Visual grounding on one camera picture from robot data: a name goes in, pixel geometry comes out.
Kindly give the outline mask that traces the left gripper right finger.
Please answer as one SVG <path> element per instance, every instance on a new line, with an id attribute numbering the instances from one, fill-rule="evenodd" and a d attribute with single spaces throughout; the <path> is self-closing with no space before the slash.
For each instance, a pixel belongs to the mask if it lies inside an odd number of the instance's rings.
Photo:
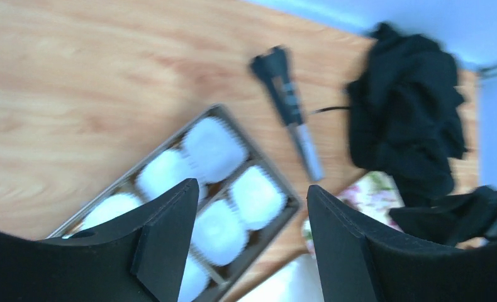
<path id="1" fill-rule="evenodd" d="M 497 242 L 463 250 L 399 232 L 309 187 L 325 301 L 497 301 Z"/>

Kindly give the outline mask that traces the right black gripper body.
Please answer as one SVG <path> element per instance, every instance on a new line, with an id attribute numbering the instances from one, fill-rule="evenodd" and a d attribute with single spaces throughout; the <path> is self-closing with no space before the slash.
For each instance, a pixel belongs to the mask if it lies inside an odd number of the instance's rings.
<path id="1" fill-rule="evenodd" d="M 392 208 L 389 216 L 403 232 L 443 245 L 497 241 L 497 191 L 489 186 L 446 196 L 434 207 Z"/>

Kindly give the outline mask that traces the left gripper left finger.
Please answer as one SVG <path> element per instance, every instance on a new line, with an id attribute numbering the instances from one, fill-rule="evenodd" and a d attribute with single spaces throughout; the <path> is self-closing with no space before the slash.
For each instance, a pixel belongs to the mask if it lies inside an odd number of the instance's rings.
<path id="1" fill-rule="evenodd" d="M 0 301 L 177 301 L 198 195 L 183 180 L 67 239 L 0 232 Z"/>

